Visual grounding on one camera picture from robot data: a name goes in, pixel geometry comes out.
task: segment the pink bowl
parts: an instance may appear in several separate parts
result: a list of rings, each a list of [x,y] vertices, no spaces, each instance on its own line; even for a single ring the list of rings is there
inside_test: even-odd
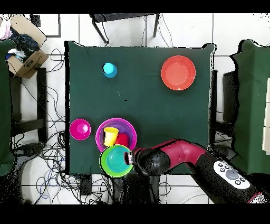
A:
[[[137,143],[137,134],[134,127],[127,120],[122,118],[111,118],[104,121],[98,128],[95,134],[95,142],[100,150],[103,152],[106,149],[103,140],[103,130],[106,127],[115,127],[119,130],[119,134],[125,134],[128,137],[128,148],[134,149]]]
[[[85,140],[91,132],[90,124],[84,119],[76,119],[70,124],[70,135],[76,140]]]

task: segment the orange plate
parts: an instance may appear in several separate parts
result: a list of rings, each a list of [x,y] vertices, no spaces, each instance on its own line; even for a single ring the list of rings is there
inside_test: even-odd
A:
[[[196,75],[195,66],[184,56],[173,56],[161,69],[161,78],[164,84],[173,90],[184,90],[194,81]]]

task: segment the black cloth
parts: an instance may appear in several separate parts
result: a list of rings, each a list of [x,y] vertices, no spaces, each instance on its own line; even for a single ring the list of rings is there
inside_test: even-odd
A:
[[[11,27],[12,35],[10,36],[10,39],[13,40],[17,47],[16,49],[18,51],[23,51],[26,55],[25,58],[23,58],[23,62],[25,62],[34,51],[38,51],[38,43],[33,40],[29,35],[27,34],[19,34],[17,33],[12,27]]]

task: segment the cyan cup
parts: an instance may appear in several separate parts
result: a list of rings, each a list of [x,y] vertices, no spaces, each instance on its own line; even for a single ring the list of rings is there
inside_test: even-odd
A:
[[[102,70],[107,78],[113,78],[117,74],[117,68],[112,63],[105,63],[102,67]]]

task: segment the chair leg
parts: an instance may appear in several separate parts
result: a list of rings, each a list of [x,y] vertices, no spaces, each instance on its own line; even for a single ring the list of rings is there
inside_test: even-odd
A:
[[[107,43],[107,40],[105,40],[104,36],[102,35],[102,33],[100,32],[97,24],[95,23],[95,20],[92,20],[92,24],[95,27],[95,30],[98,32],[99,36],[101,37],[101,39],[103,40],[104,43]]]
[[[158,19],[159,19],[159,13],[156,14],[156,21],[155,21],[154,35],[153,35],[154,38],[156,37],[156,34],[157,34]]]

